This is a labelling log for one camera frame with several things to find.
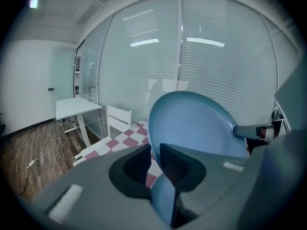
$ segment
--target pink and white checkered tablecloth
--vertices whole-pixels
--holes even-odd
[[[119,151],[126,148],[131,148],[141,144],[148,143],[148,136],[147,136],[147,122],[146,121],[139,121],[138,123],[134,124],[130,129],[126,130],[125,132],[121,133],[114,139],[111,139],[106,144],[96,148],[94,151],[90,152],[89,154],[85,155],[85,159],[91,159],[94,157],[98,157],[104,155],[106,153],[111,153],[114,151]],[[151,187],[157,177],[159,177],[163,172],[161,171],[158,163],[154,159],[154,155],[151,154],[152,165],[150,166],[147,178],[146,178],[146,186]]]

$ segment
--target chair backrest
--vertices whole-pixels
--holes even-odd
[[[121,132],[131,128],[132,111],[124,111],[116,107],[106,105],[107,131],[110,136],[110,126]]]

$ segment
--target black cutout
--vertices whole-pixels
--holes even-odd
[[[180,211],[179,194],[194,190],[205,178],[206,167],[197,159],[192,158],[167,144],[160,144],[161,166],[175,188],[175,205],[171,226],[180,227],[195,218],[193,212]]]
[[[151,200],[150,189],[145,186],[147,172],[152,163],[150,151],[150,145],[145,144],[111,165],[110,181],[124,195]]]

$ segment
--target table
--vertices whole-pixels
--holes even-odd
[[[73,128],[66,130],[65,133],[71,132],[80,128],[83,140],[86,144],[86,147],[91,146],[90,140],[87,136],[84,120],[83,120],[83,113],[87,113],[90,111],[98,110],[102,108],[102,106],[97,105],[93,102],[90,102],[84,98],[77,97],[77,98],[69,98],[57,101],[56,107],[56,120],[60,120],[66,117],[77,116],[79,127],[73,123]]]
[[[88,160],[107,153],[147,143],[148,143],[147,122],[139,121],[136,124],[134,124],[130,129],[116,136],[114,139],[110,139],[110,141],[108,141],[107,143],[101,146],[95,146],[94,144],[92,146],[94,149],[88,149],[88,150],[84,149],[83,151],[81,151],[81,155],[86,160]],[[154,184],[157,177],[159,177],[163,173],[152,153],[151,153],[151,160],[152,160],[152,165],[150,166],[146,177],[146,186],[149,188]]]

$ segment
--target white cable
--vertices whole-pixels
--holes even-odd
[[[61,138],[56,138],[56,139],[59,139],[60,143],[59,143],[59,146],[58,146],[58,149],[57,149],[56,158],[54,159],[54,166],[53,166],[53,171],[52,171],[52,179],[51,179],[51,182],[53,182],[53,173],[54,173],[54,170],[56,169],[56,161],[57,161],[57,157],[58,157],[59,147],[60,147],[60,145],[62,144]]]
[[[30,163],[28,164],[28,168],[31,168],[32,165],[33,165],[37,160],[40,160],[40,159],[42,159],[43,157],[45,157],[45,156],[47,155],[47,152],[48,152],[49,144],[50,144],[52,141],[57,140],[57,139],[59,140],[59,146],[58,146],[58,149],[57,149],[56,158],[54,159],[54,165],[53,165],[53,171],[52,171],[52,179],[51,179],[51,182],[53,182],[53,174],[54,174],[54,170],[55,170],[55,168],[56,168],[56,161],[57,161],[57,157],[58,157],[58,153],[59,153],[59,147],[60,147],[61,144],[62,144],[61,138],[55,138],[55,139],[51,140],[51,141],[48,143],[48,145],[47,145],[46,153],[45,153],[42,157],[40,157],[39,159],[35,159],[35,160],[33,160],[32,162],[30,162]]]

